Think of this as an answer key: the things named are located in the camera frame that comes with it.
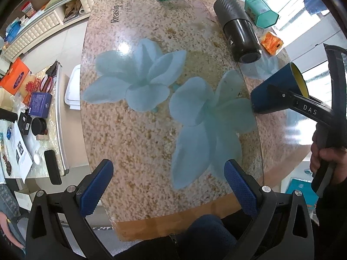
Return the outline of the person's right hand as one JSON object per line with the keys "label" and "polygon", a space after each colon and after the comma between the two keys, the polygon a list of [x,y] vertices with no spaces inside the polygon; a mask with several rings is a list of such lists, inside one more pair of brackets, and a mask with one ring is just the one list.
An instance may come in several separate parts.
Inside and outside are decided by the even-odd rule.
{"label": "person's right hand", "polygon": [[331,184],[340,184],[346,180],[347,176],[347,154],[346,148],[322,148],[319,149],[317,145],[317,134],[316,130],[312,137],[311,145],[311,162],[310,170],[313,174],[319,170],[321,161],[326,161],[335,164],[334,174],[331,180]]}

